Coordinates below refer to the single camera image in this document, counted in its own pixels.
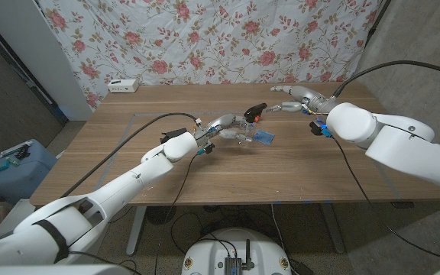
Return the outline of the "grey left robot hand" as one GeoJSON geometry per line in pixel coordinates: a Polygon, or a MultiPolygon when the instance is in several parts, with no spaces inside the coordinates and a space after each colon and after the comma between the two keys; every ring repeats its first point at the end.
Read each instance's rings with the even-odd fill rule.
{"type": "Polygon", "coordinates": [[[253,131],[253,124],[244,116],[227,114],[223,115],[206,126],[199,126],[194,134],[200,150],[206,150],[212,144],[211,139],[219,136],[224,139],[237,139],[240,143],[252,142],[249,134],[253,131]]]}

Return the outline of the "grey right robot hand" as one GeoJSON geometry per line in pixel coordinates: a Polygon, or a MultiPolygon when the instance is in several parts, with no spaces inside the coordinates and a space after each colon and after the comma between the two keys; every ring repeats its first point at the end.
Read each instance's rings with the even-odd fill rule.
{"type": "Polygon", "coordinates": [[[319,92],[305,86],[274,86],[274,92],[285,92],[293,97],[291,102],[282,102],[266,108],[266,112],[303,112],[307,115],[327,115],[338,105],[334,99],[328,99],[319,92]]]}

